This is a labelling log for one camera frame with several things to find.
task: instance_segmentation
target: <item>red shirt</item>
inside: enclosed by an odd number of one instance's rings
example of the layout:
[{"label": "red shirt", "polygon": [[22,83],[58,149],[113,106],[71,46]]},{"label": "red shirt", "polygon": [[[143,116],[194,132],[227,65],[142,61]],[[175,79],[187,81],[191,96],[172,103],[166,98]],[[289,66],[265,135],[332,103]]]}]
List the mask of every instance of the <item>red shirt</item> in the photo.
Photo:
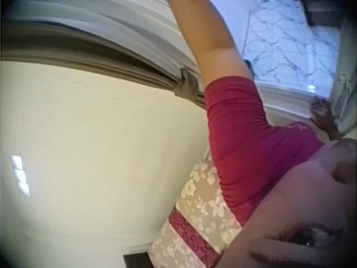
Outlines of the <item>red shirt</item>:
[{"label": "red shirt", "polygon": [[246,78],[229,76],[212,82],[205,102],[222,195],[244,225],[283,175],[307,161],[323,143],[304,123],[271,126],[257,87]]}]

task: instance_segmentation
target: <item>red patterned border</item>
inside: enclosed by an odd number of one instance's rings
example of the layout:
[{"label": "red patterned border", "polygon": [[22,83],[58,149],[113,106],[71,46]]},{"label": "red patterned border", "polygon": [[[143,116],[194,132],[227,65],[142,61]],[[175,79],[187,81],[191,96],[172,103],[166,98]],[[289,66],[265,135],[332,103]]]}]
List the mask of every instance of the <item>red patterned border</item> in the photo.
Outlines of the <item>red patterned border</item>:
[{"label": "red patterned border", "polygon": [[203,264],[209,268],[214,267],[220,255],[196,232],[176,207],[172,210],[168,221]]}]

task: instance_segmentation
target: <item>white curtain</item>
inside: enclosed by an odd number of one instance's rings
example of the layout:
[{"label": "white curtain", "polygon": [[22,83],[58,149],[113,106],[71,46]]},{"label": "white curtain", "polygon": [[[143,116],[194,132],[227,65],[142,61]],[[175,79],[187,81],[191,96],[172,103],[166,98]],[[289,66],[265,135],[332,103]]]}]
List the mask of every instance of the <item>white curtain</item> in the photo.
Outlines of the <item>white curtain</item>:
[{"label": "white curtain", "polygon": [[8,17],[73,27],[128,48],[175,77],[199,72],[168,4],[158,0],[20,0]]}]

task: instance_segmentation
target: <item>person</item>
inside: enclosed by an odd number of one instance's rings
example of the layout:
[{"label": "person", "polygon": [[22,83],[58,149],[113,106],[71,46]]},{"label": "person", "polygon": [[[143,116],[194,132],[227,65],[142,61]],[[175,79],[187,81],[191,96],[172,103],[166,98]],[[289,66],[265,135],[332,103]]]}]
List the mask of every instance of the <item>person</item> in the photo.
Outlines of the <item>person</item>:
[{"label": "person", "polygon": [[271,126],[214,5],[168,2],[201,71],[222,195],[243,226],[217,267],[339,267],[355,243],[356,141],[341,138],[322,99],[312,119],[331,142],[301,122]]}]

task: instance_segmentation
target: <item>hand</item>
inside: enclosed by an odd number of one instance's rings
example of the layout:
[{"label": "hand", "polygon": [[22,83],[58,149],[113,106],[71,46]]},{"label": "hand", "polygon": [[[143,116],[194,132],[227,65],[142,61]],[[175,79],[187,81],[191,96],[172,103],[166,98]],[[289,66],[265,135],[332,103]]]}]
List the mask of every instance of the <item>hand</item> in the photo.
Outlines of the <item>hand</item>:
[{"label": "hand", "polygon": [[338,132],[330,102],[322,98],[317,98],[311,103],[310,111],[312,114],[311,120],[319,129],[327,133]]}]

